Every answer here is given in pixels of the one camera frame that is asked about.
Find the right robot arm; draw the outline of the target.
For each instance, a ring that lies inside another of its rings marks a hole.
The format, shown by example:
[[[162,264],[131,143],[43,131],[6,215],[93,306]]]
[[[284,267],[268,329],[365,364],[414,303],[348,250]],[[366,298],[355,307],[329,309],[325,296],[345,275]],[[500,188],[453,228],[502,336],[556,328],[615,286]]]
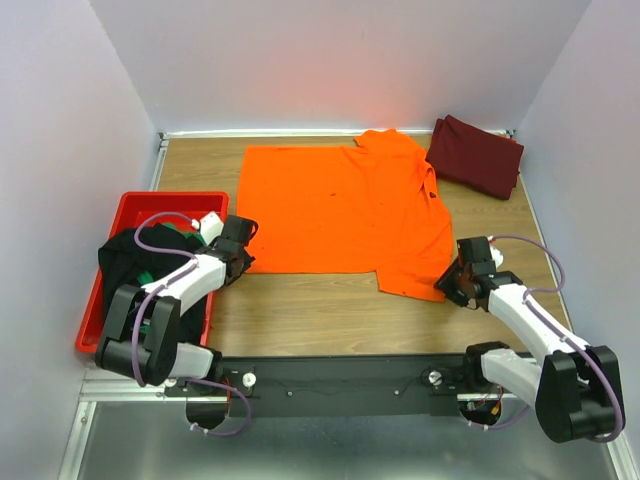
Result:
[[[534,411],[556,443],[616,440],[626,425],[617,356],[572,333],[536,301],[535,289],[501,270],[496,240],[458,240],[457,258],[435,287],[452,303],[475,303],[499,319],[533,358],[527,361],[501,342],[472,345],[463,357],[464,382],[477,390],[505,388]]]

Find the orange t shirt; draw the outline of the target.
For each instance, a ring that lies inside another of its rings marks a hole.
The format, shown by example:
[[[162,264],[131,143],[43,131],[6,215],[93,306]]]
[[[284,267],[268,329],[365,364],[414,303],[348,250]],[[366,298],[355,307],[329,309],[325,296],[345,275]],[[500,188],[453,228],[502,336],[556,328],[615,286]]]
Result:
[[[236,212],[258,224],[253,273],[374,273],[382,292],[444,299],[451,215],[426,149],[396,130],[351,146],[247,148]]]

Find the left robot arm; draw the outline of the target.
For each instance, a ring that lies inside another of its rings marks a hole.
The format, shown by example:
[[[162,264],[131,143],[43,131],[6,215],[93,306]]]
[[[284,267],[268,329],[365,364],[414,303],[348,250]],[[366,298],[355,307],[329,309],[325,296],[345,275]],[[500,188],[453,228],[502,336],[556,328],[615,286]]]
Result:
[[[115,291],[95,352],[97,367],[136,381],[159,386],[168,379],[202,384],[222,381],[222,354],[180,340],[183,315],[196,303],[239,279],[255,258],[247,247],[258,223],[230,215],[226,220],[211,212],[199,220],[173,212],[186,220],[204,240],[196,251],[154,246],[142,240],[147,225],[165,214],[154,214],[133,233],[137,247],[155,256],[186,261],[162,278],[141,286],[125,284]]]

